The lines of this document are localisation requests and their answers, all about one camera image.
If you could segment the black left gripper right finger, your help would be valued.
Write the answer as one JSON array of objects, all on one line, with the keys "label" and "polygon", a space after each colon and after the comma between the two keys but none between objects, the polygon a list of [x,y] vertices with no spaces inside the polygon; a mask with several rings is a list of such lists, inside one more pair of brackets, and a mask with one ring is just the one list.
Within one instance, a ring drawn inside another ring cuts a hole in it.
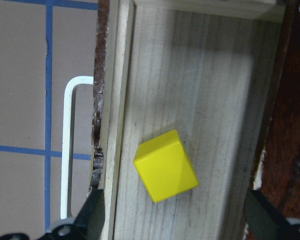
[{"label": "black left gripper right finger", "polygon": [[257,240],[277,240],[290,223],[259,190],[248,190],[245,214],[249,230]]}]

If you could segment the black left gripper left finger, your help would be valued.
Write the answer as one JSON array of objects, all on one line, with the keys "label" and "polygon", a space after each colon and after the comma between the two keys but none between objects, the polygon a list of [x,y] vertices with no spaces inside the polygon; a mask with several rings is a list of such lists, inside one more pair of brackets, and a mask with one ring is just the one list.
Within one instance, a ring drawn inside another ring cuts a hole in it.
[{"label": "black left gripper left finger", "polygon": [[74,220],[79,240],[99,240],[105,224],[104,190],[93,188]]}]

